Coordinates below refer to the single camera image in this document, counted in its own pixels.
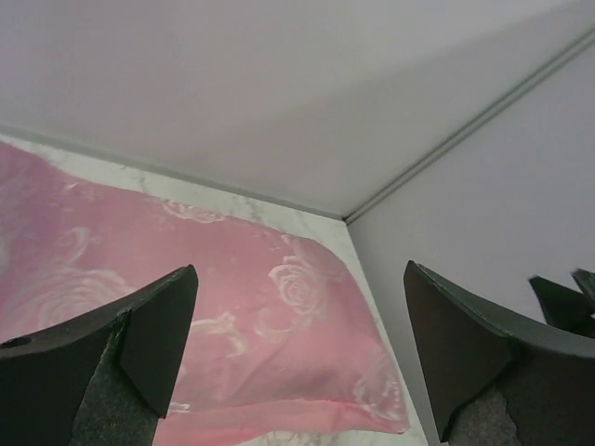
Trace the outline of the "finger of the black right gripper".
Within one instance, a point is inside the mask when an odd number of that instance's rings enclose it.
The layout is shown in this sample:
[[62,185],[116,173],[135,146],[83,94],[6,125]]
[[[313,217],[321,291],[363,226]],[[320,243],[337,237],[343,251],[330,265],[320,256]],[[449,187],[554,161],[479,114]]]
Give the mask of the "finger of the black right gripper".
[[587,326],[587,298],[573,289],[540,276],[529,279],[548,325],[570,333]]
[[589,307],[595,306],[595,275],[585,269],[576,269],[572,277],[580,290],[582,301]]

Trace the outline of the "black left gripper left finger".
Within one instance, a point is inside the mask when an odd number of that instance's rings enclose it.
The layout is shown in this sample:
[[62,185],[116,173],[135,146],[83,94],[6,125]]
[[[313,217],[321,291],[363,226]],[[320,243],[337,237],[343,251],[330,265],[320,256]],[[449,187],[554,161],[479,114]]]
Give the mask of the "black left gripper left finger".
[[172,399],[198,287],[188,265],[3,342],[2,444],[152,444]]

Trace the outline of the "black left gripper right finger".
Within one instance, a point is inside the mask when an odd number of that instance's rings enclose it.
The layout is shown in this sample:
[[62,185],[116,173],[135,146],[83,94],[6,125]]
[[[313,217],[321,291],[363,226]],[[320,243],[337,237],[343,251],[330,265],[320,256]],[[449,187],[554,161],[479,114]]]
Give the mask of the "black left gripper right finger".
[[594,442],[594,307],[570,333],[471,293],[414,261],[403,276],[437,435],[480,420],[493,400],[520,445]]

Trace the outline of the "pink satin pillowcase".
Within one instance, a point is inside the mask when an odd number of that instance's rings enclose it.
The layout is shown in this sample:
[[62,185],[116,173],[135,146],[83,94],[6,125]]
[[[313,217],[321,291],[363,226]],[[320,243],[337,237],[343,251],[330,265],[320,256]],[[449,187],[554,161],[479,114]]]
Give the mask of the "pink satin pillowcase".
[[399,373],[347,266],[323,245],[68,175],[1,148],[1,336],[199,278],[158,445],[409,427]]

